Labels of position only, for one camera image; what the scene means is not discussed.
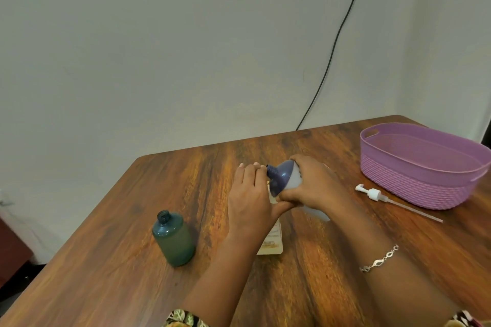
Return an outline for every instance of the green bottle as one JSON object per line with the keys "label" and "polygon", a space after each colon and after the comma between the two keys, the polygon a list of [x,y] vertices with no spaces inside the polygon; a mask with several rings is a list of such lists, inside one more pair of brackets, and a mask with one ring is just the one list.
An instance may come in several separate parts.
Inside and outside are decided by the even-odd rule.
{"label": "green bottle", "polygon": [[170,265],[181,266],[193,258],[196,248],[180,214],[160,211],[152,233]]}

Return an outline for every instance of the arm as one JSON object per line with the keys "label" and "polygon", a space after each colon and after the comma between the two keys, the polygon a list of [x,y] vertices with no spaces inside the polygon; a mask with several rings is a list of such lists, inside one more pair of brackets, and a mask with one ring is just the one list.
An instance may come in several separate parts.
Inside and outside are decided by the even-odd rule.
{"label": "arm", "polygon": [[257,251],[278,218],[293,206],[270,203],[265,166],[241,163],[228,198],[229,233],[181,308],[210,326],[229,326]]}
{"label": "arm", "polygon": [[[326,213],[347,237],[360,266],[372,265],[394,247],[396,243],[357,206],[331,169],[310,157],[292,159],[300,167],[303,182],[282,192],[280,200],[299,201]],[[401,248],[363,275],[389,325],[441,327],[459,310]]]}

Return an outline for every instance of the hand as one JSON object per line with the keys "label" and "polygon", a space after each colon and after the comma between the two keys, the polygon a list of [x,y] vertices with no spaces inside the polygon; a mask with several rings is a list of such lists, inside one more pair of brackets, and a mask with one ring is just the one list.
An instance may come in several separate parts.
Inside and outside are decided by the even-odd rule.
{"label": "hand", "polygon": [[259,163],[247,167],[241,163],[228,195],[228,235],[256,252],[278,218],[296,206],[290,202],[271,204],[266,171]]}
{"label": "hand", "polygon": [[330,216],[333,210],[351,201],[336,174],[328,166],[306,155],[296,154],[290,159],[298,164],[302,183],[297,188],[282,191],[276,198],[278,202],[297,201]]}

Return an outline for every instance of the woven basket pattern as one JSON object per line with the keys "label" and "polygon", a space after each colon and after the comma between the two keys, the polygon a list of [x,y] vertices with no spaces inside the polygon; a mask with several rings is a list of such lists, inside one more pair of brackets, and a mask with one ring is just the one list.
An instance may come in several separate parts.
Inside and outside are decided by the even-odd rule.
{"label": "woven basket pattern", "polygon": [[420,207],[444,210],[469,198],[477,181],[460,187],[431,185],[395,172],[362,154],[361,171],[376,184]]}

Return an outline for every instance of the chain bracelet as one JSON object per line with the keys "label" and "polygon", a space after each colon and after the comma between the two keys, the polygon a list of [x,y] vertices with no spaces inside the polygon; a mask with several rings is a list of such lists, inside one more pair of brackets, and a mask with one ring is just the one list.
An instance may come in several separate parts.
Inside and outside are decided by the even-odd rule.
{"label": "chain bracelet", "polygon": [[375,268],[376,266],[382,265],[389,257],[392,257],[394,255],[394,252],[396,252],[399,249],[399,246],[396,244],[392,250],[387,252],[385,256],[380,259],[380,260],[375,260],[372,265],[370,266],[360,266],[360,270],[362,273],[368,273],[372,268]]}

